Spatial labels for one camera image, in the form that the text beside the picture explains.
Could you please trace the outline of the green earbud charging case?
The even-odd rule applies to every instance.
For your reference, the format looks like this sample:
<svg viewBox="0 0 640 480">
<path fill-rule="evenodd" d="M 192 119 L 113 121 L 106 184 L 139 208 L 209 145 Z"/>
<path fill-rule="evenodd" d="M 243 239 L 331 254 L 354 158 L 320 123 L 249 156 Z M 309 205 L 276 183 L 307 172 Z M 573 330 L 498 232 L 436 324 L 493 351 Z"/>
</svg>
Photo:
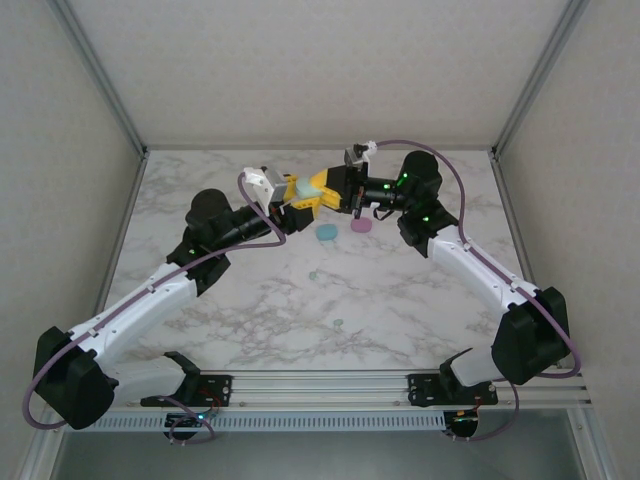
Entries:
<svg viewBox="0 0 640 480">
<path fill-rule="evenodd" d="M 312 185 L 309 177 L 299 177 L 295 182 L 295 194 L 299 199 L 310 199 L 321 197 L 323 192 Z"/>
</svg>

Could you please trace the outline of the black base electronics board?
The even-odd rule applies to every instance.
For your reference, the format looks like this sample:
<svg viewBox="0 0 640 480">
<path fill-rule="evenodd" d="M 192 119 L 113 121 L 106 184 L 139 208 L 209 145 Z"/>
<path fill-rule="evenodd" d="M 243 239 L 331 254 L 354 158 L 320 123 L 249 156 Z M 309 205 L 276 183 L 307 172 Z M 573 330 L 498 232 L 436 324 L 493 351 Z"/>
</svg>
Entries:
<svg viewBox="0 0 640 480">
<path fill-rule="evenodd" d="M 210 440 L 211 435 L 207 434 L 208 429 L 205 424 L 213 425 L 212 421 L 216 419 L 218 413 L 218 409 L 209 408 L 197 412 L 194 417 L 186 413 L 167 414 L 164 421 L 164 435 L 170 441 L 183 443 L 200 439 Z"/>
<path fill-rule="evenodd" d="M 445 430 L 443 433 L 454 441 L 468 442 L 475 435 L 479 425 L 479 416 L 476 408 L 446 411 L 444 419 Z"/>
</svg>

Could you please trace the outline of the aluminium back frame rail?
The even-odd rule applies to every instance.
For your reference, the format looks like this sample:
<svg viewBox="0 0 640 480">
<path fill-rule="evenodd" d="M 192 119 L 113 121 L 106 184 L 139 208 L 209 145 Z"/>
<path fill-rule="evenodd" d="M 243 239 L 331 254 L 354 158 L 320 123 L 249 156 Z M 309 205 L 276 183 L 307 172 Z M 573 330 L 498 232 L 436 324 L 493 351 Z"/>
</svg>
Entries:
<svg viewBox="0 0 640 480">
<path fill-rule="evenodd" d="M 299 143 L 299 144 L 148 144 L 148 151 L 257 151 L 257 150 L 344 150 L 354 141 L 342 143 Z M 482 143 L 426 144 L 439 151 L 490 151 L 493 146 Z"/>
</svg>

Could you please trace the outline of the aluminium table side rail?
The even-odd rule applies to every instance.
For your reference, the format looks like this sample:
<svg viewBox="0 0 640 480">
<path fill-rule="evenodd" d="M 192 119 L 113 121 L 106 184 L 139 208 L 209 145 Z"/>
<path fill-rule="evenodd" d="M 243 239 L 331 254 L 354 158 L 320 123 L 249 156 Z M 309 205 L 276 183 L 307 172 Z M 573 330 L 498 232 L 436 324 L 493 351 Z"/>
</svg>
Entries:
<svg viewBox="0 0 640 480">
<path fill-rule="evenodd" d="M 111 252 L 109 255 L 107 268 L 99 288 L 98 297 L 95 302 L 95 306 L 93 308 L 94 314 L 100 313 L 104 309 L 105 304 L 107 302 L 109 291 L 111 289 L 111 285 L 112 285 L 115 271 L 117 268 L 118 259 L 119 259 L 119 256 L 124 244 L 124 240 L 126 237 L 126 232 L 127 232 L 130 219 L 133 214 L 133 210 L 139 195 L 141 184 L 144 178 L 146 166 L 148 163 L 148 158 L 149 158 L 149 151 L 146 148 L 144 148 L 140 156 L 140 160 L 138 162 L 132 187 L 126 197 L 124 212 L 118 225 L 113 248 L 111 249 Z"/>
<path fill-rule="evenodd" d="M 516 217 L 516 212 L 514 210 L 513 202 L 507 188 L 506 180 L 499 162 L 498 155 L 493 150 L 490 150 L 489 158 L 501 202 L 505 211 L 507 224 L 509 226 L 509 230 L 514 242 L 514 248 L 523 278 L 535 283 L 534 272 L 532 270 L 531 263 L 526 251 L 524 238 L 522 236 L 519 222 Z"/>
</svg>

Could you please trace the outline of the aluminium frame post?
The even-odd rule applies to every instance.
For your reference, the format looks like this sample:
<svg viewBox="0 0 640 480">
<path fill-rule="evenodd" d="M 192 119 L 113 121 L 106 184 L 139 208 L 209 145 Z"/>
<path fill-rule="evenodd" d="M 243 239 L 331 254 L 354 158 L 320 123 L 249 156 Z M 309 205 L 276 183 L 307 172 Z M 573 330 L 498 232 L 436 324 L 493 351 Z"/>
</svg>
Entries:
<svg viewBox="0 0 640 480">
<path fill-rule="evenodd" d="M 557 22 L 492 146 L 492 153 L 496 159 L 504 154 L 513 141 L 589 3 L 590 0 L 566 0 Z"/>
<path fill-rule="evenodd" d="M 146 159 L 148 148 L 126 111 L 120 95 L 111 82 L 70 1 L 45 1 L 67 35 L 72 47 L 76 50 L 98 93 L 103 98 L 126 140 L 139 158 Z"/>
</svg>

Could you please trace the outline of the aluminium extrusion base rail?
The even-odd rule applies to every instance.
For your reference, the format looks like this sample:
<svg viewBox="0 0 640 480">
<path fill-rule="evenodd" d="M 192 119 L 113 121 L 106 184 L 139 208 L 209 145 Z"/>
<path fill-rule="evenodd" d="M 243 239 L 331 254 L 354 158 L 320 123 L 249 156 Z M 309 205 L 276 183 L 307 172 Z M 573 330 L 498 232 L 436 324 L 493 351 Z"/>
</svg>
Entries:
<svg viewBox="0 0 640 480">
<path fill-rule="evenodd" d="M 386 409 L 408 408 L 407 376 L 433 372 L 404 371 L 237 371 L 229 408 Z M 488 407 L 582 408 L 591 403 L 583 379 L 535 378 L 523 386 L 494 385 L 498 403 Z M 430 406 L 456 409 L 469 406 Z"/>
</svg>

